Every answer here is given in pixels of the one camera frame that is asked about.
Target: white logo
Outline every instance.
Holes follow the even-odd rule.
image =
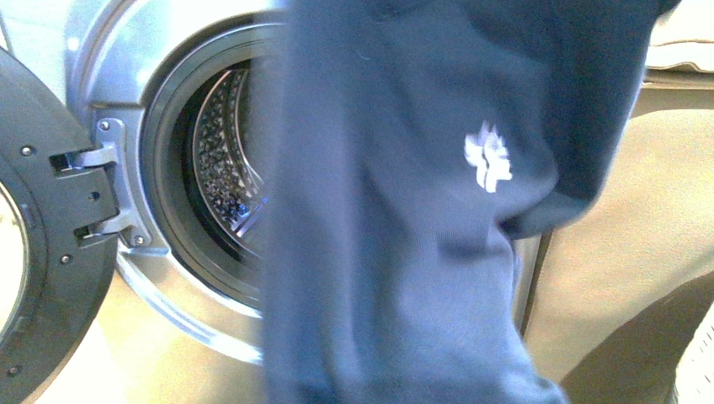
[[[504,139],[498,135],[496,125],[491,126],[483,121],[478,135],[466,135],[464,156],[472,167],[476,168],[476,181],[486,192],[496,192],[496,183],[499,180],[513,178],[509,149],[504,145]]]

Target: navy blue garment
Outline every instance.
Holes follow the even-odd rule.
[[[293,4],[264,269],[269,402],[566,402],[511,320],[511,241],[593,203],[673,5]],[[479,167],[465,144],[482,127],[501,154]],[[484,185],[479,170],[504,161]]]

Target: washing machine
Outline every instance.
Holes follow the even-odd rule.
[[[61,32],[40,40],[61,38],[65,91],[52,93],[0,55],[4,217],[22,240],[18,276],[3,278],[10,289],[4,295],[14,298],[0,323],[0,401],[40,396],[112,284],[107,322],[114,324],[102,327],[112,334],[112,359],[126,343],[117,334],[143,328],[150,337],[156,322],[175,330],[175,346],[143,344],[162,358],[178,352],[174,369],[142,358],[144,366],[131,370],[159,369],[162,375],[146,376],[163,380],[173,375],[175,385],[155,385],[153,397],[257,402],[260,256],[252,229],[268,199],[260,192],[260,164],[251,159],[259,134],[246,122],[260,114],[248,105],[250,83],[256,71],[270,71],[282,5],[64,3]],[[53,4],[29,5],[36,9],[28,14],[52,20],[45,12]],[[18,42],[10,31],[12,50]],[[135,321],[146,307],[151,314]]]

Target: tan surface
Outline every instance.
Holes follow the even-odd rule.
[[[676,94],[644,91],[638,108]],[[631,120],[599,203],[553,235],[525,336],[545,376],[562,380],[654,301],[714,271],[714,93],[698,96],[711,109]],[[711,300],[701,300],[706,310]],[[668,323],[658,326],[637,337]]]

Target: washing machine door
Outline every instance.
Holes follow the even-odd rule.
[[[111,165],[100,164],[110,153],[0,50],[2,403],[41,394],[107,293],[117,238],[93,229],[117,214]]]

